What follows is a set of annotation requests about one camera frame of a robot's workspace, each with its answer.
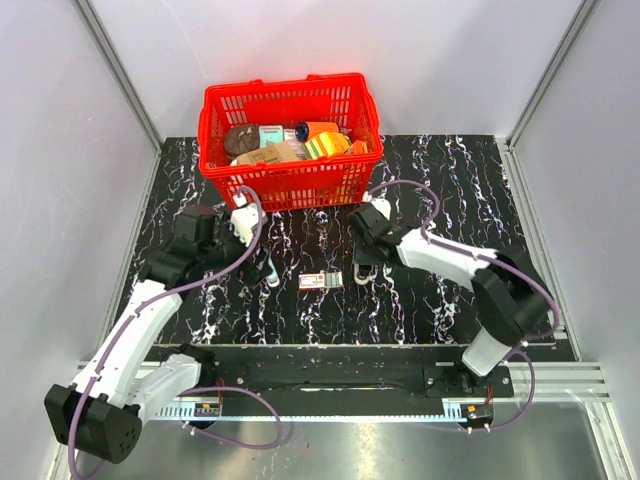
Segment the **white silver staple remover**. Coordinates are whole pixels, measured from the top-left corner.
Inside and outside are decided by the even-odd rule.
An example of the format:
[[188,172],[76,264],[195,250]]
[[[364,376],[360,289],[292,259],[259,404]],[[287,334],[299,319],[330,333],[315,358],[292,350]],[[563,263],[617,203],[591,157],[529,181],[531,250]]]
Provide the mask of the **white silver staple remover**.
[[279,274],[270,255],[267,256],[264,265],[264,281],[270,288],[276,288],[280,284]]

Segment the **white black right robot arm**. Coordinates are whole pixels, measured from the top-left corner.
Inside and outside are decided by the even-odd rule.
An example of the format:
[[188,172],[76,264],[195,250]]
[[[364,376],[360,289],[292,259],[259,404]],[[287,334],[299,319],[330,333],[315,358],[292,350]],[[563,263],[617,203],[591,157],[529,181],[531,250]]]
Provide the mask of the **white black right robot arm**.
[[555,303],[524,252],[464,245],[421,227],[394,225],[389,216],[372,202],[349,216],[357,262],[427,271],[473,293],[481,329],[462,354],[454,380],[460,392],[476,396],[489,386],[495,367],[556,309]]

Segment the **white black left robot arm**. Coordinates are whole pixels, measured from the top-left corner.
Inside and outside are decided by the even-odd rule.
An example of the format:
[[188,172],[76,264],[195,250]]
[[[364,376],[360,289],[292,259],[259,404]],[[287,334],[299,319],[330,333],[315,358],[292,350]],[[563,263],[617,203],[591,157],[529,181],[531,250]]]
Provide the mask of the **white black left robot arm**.
[[116,326],[68,385],[54,384],[44,407],[57,441],[112,464],[123,462],[152,416],[186,390],[211,392],[215,356],[182,344],[143,380],[135,378],[156,337],[207,272],[214,278],[241,269],[258,283],[274,277],[259,247],[266,221],[254,203],[217,215],[211,208],[180,213],[173,235],[150,256]]

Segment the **red white staple box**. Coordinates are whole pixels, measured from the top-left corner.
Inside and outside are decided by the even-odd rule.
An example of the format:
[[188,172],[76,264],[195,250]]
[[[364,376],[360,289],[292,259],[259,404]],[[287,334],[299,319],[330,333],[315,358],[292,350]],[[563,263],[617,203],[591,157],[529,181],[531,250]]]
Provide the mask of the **red white staple box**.
[[333,289],[342,288],[343,286],[343,276],[340,271],[306,273],[299,276],[300,290]]

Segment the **orange snack packet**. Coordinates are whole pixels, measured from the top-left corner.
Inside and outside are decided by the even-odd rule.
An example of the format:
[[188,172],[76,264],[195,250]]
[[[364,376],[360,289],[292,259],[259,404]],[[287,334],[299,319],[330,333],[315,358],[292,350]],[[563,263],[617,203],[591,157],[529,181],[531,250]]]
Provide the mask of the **orange snack packet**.
[[345,151],[346,154],[361,155],[368,152],[367,144],[362,140],[354,141],[349,148]]

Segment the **yellow green striped box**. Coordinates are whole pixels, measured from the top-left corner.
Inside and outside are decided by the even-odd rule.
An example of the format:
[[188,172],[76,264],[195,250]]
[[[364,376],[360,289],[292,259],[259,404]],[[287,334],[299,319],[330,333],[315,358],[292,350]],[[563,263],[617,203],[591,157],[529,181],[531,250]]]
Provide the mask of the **yellow green striped box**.
[[304,144],[309,159],[331,158],[344,154],[351,147],[351,140],[340,132],[322,132]]

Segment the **red plastic shopping basket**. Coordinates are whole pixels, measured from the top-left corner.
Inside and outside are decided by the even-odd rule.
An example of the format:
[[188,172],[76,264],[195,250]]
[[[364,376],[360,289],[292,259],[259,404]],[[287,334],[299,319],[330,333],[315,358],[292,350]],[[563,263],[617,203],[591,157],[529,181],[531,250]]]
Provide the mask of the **red plastic shopping basket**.
[[[366,152],[278,164],[231,163],[224,140],[232,127],[253,123],[293,128],[301,121],[336,123]],[[357,203],[384,152],[376,103],[360,73],[310,74],[304,79],[227,83],[204,91],[198,123],[199,169],[226,202],[251,187],[265,211]]]

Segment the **brown cardboard box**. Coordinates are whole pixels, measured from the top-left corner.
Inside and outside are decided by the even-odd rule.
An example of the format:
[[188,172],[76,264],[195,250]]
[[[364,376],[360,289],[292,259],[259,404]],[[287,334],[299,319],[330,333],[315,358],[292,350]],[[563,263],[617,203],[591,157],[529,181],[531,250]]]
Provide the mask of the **brown cardboard box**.
[[298,160],[299,158],[291,145],[287,142],[280,142],[241,154],[231,161],[231,166],[258,165],[260,163],[277,164]]

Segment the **orange blue cylinder can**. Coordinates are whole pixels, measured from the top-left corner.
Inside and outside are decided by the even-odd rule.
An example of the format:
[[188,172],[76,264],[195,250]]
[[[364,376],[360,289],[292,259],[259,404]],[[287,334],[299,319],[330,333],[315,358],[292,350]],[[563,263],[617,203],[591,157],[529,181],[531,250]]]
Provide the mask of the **orange blue cylinder can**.
[[325,121],[301,121],[295,127],[296,139],[302,143],[325,132],[339,133],[340,127],[335,122]]

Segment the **brown round cookie pack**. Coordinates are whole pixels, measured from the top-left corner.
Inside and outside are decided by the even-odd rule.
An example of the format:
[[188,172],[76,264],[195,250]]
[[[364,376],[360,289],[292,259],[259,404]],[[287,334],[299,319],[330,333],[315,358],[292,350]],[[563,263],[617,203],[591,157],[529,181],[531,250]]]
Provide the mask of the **brown round cookie pack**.
[[259,127],[255,124],[233,126],[224,137],[225,153],[232,158],[260,147]]

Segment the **teal card box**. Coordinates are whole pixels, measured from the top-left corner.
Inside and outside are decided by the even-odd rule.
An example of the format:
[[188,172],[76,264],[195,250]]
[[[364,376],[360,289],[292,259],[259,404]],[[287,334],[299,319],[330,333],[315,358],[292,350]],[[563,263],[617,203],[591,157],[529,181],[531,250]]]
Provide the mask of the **teal card box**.
[[282,125],[260,125],[258,133],[260,148],[284,141],[284,127]]

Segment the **aluminium ruler rail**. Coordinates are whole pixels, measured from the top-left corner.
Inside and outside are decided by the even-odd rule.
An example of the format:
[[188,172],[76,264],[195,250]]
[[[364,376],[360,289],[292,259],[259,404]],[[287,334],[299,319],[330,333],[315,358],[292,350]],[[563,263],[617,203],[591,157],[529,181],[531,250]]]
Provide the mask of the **aluminium ruler rail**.
[[[459,422],[469,405],[480,406],[482,398],[428,398],[399,391],[378,392],[290,392],[274,395],[267,402],[285,422]],[[258,400],[226,396],[177,399],[162,408],[157,420],[270,421],[271,412]]]

